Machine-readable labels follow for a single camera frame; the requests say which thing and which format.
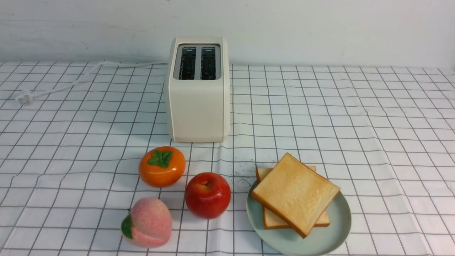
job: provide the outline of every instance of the pink peach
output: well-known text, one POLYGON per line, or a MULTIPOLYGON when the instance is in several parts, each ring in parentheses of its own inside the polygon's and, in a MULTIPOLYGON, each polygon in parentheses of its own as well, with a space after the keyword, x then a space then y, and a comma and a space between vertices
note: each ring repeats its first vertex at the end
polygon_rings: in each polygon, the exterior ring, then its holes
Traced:
POLYGON ((136 246, 162 246, 171 237, 171 212, 158 198, 141 198, 122 221, 121 230, 124 239, 136 246))

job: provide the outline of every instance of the orange persimmon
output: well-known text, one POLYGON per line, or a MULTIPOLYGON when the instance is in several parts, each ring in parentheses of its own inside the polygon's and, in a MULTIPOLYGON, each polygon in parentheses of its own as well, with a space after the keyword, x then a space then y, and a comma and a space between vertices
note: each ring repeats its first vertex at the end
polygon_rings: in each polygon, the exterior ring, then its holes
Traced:
POLYGON ((139 163, 139 177, 152 187, 177 182, 185 172, 185 156, 177 148, 164 146, 147 152, 139 163))

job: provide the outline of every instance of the toast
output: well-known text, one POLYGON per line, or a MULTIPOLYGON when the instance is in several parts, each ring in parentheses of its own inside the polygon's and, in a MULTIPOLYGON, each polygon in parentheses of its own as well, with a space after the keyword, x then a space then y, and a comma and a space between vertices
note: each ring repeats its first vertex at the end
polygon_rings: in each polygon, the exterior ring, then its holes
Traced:
MULTIPOLYGON (((309 168, 316 172, 315 166, 309 166, 309 168)), ((258 183, 261 182, 271 171, 273 168, 256 168, 256 179, 258 183)), ((280 219, 276 214, 271 212, 269 209, 262 206, 263 218, 264 218, 264 229, 281 229, 281 228, 290 228, 290 226, 280 219)), ((314 224, 315 227, 327 227, 330 225, 329 215, 327 211, 324 210, 319 216, 318 220, 314 224)))
POLYGON ((286 153, 251 196, 305 238, 339 191, 340 187, 286 153))

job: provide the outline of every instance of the light green plate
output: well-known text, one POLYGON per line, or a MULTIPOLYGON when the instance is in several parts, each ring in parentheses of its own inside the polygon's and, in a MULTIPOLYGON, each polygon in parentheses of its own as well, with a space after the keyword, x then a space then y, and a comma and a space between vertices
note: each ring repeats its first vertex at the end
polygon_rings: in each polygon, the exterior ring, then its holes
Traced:
POLYGON ((330 253, 344 243, 351 229, 351 210, 341 192, 327 207, 330 225, 314 227, 303 239, 293 229, 265 230, 262 205, 251 196, 258 185, 255 181, 247 198, 247 214, 259 237, 270 247, 288 256, 320 256, 330 253))

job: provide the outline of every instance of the white toaster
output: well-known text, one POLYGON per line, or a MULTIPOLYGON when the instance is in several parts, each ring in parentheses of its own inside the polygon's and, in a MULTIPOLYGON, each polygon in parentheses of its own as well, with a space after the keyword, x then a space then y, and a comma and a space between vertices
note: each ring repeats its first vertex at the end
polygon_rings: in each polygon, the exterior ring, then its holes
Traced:
POLYGON ((221 142, 231 129, 226 40, 177 37, 164 81, 169 135, 175 142, 221 142))

